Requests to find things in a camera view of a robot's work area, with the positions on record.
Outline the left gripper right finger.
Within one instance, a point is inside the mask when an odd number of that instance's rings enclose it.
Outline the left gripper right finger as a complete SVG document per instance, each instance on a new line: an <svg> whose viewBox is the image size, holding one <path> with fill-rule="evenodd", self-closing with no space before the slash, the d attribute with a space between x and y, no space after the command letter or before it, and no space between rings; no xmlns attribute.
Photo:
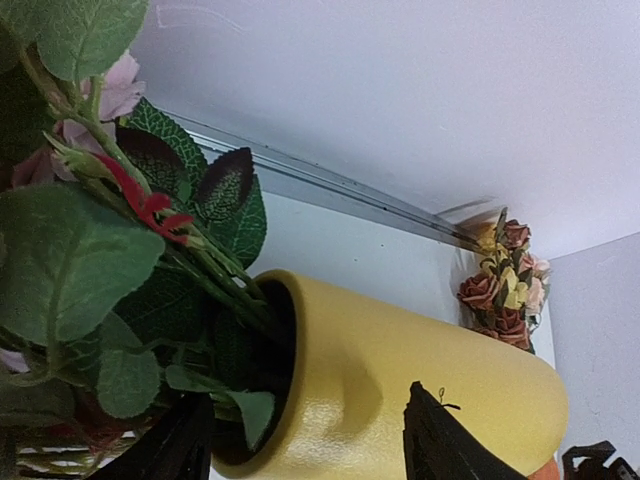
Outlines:
<svg viewBox="0 0 640 480"><path fill-rule="evenodd" d="M524 476L486 449L420 382L404 410L403 450L410 480L517 480Z"/></svg>

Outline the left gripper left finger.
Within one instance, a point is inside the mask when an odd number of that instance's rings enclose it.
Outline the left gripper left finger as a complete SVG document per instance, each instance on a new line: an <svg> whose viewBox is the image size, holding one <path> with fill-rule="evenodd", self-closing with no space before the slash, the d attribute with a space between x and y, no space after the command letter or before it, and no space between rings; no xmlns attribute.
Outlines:
<svg viewBox="0 0 640 480"><path fill-rule="evenodd" d="M211 470L213 401L182 397L143 437L90 480L207 479Z"/></svg>

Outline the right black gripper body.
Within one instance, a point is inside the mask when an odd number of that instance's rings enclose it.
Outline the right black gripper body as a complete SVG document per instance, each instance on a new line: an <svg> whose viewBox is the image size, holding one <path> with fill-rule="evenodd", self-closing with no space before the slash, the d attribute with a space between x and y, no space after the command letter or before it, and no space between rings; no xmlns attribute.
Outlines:
<svg viewBox="0 0 640 480"><path fill-rule="evenodd" d="M587 446L573 446L561 457L567 480L639 480L623 457L612 459L617 449L605 440Z"/></svg>

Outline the orange yellow wrapping paper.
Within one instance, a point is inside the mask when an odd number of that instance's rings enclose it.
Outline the orange yellow wrapping paper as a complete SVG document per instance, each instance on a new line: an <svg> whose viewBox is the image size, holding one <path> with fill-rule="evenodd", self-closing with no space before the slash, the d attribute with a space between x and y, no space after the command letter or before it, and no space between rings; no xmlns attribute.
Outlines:
<svg viewBox="0 0 640 480"><path fill-rule="evenodd" d="M551 458L541 468L527 477L528 480L560 480L560 470L557 461Z"/></svg>

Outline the yellow ceramic vase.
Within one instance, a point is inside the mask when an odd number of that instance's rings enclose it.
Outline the yellow ceramic vase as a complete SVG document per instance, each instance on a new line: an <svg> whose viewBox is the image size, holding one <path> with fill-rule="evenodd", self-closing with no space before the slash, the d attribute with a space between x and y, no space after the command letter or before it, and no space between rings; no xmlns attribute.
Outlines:
<svg viewBox="0 0 640 480"><path fill-rule="evenodd" d="M257 278L294 325L289 388L262 447L212 452L228 479L401 479L404 411L419 382L523 475L558 450L569 405L554 368L524 350L285 270Z"/></svg>

